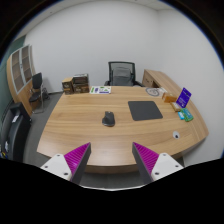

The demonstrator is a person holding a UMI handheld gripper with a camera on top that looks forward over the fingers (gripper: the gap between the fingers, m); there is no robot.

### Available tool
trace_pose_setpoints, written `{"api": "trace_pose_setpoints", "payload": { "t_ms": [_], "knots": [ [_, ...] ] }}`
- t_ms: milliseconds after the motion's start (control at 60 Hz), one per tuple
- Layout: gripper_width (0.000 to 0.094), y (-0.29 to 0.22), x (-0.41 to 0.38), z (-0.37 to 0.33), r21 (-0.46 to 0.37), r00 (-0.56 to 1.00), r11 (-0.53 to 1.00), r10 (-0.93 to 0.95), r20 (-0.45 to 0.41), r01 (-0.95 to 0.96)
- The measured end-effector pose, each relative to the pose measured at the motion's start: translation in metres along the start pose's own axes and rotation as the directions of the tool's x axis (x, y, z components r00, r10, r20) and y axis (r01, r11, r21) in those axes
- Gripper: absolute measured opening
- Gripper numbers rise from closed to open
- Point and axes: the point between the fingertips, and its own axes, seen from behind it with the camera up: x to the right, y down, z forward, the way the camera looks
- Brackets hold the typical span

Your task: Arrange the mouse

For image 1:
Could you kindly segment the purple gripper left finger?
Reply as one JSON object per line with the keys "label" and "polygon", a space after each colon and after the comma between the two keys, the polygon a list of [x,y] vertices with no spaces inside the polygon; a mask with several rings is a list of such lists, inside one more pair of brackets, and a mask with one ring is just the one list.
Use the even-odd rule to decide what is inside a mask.
{"label": "purple gripper left finger", "polygon": [[91,154],[91,144],[86,143],[69,153],[56,154],[41,168],[65,180],[79,184]]}

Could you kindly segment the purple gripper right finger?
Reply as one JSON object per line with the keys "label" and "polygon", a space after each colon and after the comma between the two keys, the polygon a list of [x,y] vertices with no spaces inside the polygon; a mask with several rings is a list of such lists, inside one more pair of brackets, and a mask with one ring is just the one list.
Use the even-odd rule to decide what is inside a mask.
{"label": "purple gripper right finger", "polygon": [[136,142],[132,143],[132,153],[144,184],[152,183],[183,169],[183,166],[169,154],[158,154]]}

